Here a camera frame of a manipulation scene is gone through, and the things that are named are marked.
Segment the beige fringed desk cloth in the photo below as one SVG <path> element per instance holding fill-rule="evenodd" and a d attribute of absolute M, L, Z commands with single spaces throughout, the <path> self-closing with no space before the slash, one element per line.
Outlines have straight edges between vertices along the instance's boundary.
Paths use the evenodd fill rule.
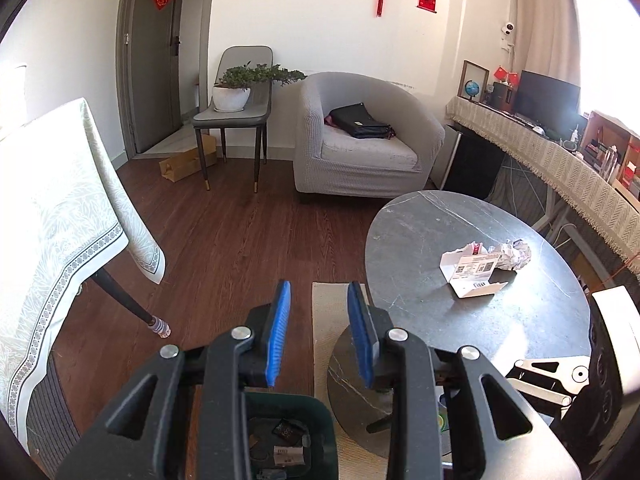
<path fill-rule="evenodd" d="M 460 96 L 447 103 L 446 117 L 532 170 L 589 223 L 633 274 L 639 273 L 639 213 L 593 169 L 559 144 Z"/>

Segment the wooden picture frame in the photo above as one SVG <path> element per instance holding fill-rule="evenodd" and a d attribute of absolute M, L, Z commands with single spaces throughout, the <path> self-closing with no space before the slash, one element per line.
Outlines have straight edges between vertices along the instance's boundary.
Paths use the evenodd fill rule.
<path fill-rule="evenodd" d="M 468 100 L 466 98 L 466 95 L 464 94 L 463 86 L 465 81 L 470 79 L 476 81 L 480 85 L 480 88 L 482 88 L 480 99 L 477 102 L 475 101 L 471 101 L 471 102 L 480 103 L 484 100 L 484 97 L 485 97 L 486 87 L 489 79 L 489 70 L 483 66 L 480 66 L 468 60 L 465 60 L 463 62 L 460 81 L 458 85 L 458 92 L 457 92 L 457 96 L 460 96 L 460 98 L 462 99 Z"/>

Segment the black table leg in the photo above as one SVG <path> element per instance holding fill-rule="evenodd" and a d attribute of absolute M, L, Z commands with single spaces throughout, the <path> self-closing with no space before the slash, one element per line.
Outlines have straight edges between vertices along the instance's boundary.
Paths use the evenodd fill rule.
<path fill-rule="evenodd" d="M 127 311 L 145 323 L 152 333 L 163 339 L 167 339 L 170 336 L 171 329 L 169 325 L 161 318 L 145 310 L 133 296 L 130 296 L 128 292 L 119 285 L 119 282 L 116 281 L 107 270 L 104 268 L 97 270 L 96 273 L 92 274 L 91 279 L 100 289 L 106 292 L 108 296 L 112 297 Z"/>

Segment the round dark marble table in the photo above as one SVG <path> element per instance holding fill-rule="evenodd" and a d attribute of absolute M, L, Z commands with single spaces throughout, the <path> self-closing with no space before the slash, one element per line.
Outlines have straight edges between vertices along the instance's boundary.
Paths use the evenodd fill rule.
<path fill-rule="evenodd" d="M 472 242 L 486 247 L 525 240 L 532 250 L 495 295 L 460 299 L 439 269 L 444 252 Z M 366 297 L 394 326 L 430 347 L 480 349 L 501 373 L 525 359 L 589 356 L 590 312 L 568 264 L 536 231 L 477 198 L 446 191 L 395 198 L 374 217 L 366 251 Z"/>

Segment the potted green plant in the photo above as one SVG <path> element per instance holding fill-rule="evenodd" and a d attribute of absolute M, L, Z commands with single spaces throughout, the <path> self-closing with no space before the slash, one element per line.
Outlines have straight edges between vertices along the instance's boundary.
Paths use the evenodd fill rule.
<path fill-rule="evenodd" d="M 213 86 L 213 106 L 217 112 L 239 112 L 244 108 L 250 92 L 258 84 L 273 84 L 281 86 L 294 84 L 306 78 L 300 70 L 288 70 L 280 64 L 257 64 L 247 62 L 244 65 L 227 68 L 219 76 Z"/>

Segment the grey door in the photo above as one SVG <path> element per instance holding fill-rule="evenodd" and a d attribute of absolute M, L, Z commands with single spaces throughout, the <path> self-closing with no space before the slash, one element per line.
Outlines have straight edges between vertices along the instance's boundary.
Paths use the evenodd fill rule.
<path fill-rule="evenodd" d="M 135 158 L 182 126 L 179 49 L 182 0 L 119 0 L 116 96 L 127 156 Z"/>

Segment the cardboard box on floor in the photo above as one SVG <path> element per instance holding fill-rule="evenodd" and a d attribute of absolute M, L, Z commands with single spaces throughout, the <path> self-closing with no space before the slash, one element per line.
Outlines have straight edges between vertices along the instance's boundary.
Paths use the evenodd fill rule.
<path fill-rule="evenodd" d="M 214 136 L 202 136 L 206 166 L 217 162 L 217 140 Z M 160 175 L 170 182 L 178 182 L 201 171 L 200 155 L 197 148 L 160 161 Z"/>

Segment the white paper ball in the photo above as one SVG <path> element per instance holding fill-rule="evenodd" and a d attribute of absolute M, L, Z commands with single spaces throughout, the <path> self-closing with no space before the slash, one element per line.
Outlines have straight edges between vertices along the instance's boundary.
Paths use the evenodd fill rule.
<path fill-rule="evenodd" d="M 525 240 L 508 240 L 489 252 L 498 257 L 496 267 L 503 271 L 521 270 L 532 258 L 532 250 Z"/>

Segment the patterned white tablecloth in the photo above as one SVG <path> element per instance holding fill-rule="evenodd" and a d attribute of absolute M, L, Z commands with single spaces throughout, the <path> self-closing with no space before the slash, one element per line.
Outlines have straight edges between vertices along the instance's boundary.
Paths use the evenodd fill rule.
<path fill-rule="evenodd" d="M 80 286 L 123 250 L 158 284 L 166 259 L 86 100 L 1 133 L 1 413 L 28 443 L 29 401 Z"/>

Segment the black computer monitor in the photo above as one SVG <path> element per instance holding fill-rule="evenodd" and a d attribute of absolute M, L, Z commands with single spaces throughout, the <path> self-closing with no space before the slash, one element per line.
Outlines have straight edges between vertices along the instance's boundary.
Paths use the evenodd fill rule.
<path fill-rule="evenodd" d="M 512 112 L 547 134 L 569 139 L 578 125 L 579 97 L 580 88 L 576 84 L 523 70 Z"/>

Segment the grey dining chair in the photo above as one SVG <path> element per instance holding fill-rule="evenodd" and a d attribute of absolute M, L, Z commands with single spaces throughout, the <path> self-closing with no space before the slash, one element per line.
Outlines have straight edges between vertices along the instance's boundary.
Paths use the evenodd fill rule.
<path fill-rule="evenodd" d="M 268 46 L 233 46 L 221 55 L 216 80 L 227 70 L 250 70 L 258 66 L 271 68 L 273 52 Z M 222 88 L 216 84 L 212 89 L 212 100 L 206 110 L 192 119 L 198 146 L 198 161 L 201 164 L 206 190 L 210 190 L 206 156 L 204 151 L 204 130 L 219 130 L 222 157 L 227 159 L 226 130 L 254 128 L 254 192 L 258 192 L 260 161 L 267 155 L 267 124 L 271 112 L 271 82 L 252 82 L 247 88 Z"/>

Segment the dark green trash bin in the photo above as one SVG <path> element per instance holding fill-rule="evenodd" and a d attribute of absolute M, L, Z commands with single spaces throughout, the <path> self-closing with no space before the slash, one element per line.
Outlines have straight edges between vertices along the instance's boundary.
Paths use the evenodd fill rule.
<path fill-rule="evenodd" d="M 253 479 L 336 479 L 337 446 L 329 409 L 312 396 L 245 395 Z"/>

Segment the white cardboard box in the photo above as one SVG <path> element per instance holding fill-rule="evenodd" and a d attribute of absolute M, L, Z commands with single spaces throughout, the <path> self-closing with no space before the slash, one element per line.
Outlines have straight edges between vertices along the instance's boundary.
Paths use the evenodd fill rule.
<path fill-rule="evenodd" d="M 506 282 L 492 282 L 491 277 L 500 264 L 510 263 L 513 255 L 513 248 L 507 244 L 486 247 L 472 242 L 444 252 L 439 269 L 458 298 L 490 296 L 506 287 Z"/>

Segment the grey striped floor mat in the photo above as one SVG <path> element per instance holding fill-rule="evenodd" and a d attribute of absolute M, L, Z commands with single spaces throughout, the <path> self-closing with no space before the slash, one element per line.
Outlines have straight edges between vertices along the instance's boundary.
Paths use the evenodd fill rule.
<path fill-rule="evenodd" d="M 80 434 L 67 406 L 52 353 L 47 374 L 32 393 L 26 428 L 30 456 L 53 479 Z"/>

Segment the black bag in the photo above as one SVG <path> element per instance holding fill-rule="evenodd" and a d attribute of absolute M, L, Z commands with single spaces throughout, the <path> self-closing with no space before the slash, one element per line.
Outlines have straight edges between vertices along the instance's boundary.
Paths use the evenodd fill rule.
<path fill-rule="evenodd" d="M 395 136 L 393 127 L 374 119 L 362 103 L 334 108 L 324 121 L 355 139 L 391 139 Z"/>

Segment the small blue globe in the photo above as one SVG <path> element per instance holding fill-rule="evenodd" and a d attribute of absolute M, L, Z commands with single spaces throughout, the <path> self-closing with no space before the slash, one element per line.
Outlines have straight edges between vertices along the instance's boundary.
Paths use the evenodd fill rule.
<path fill-rule="evenodd" d="M 465 81 L 463 91 L 469 101 L 477 102 L 480 99 L 482 88 L 476 81 L 470 79 Z"/>

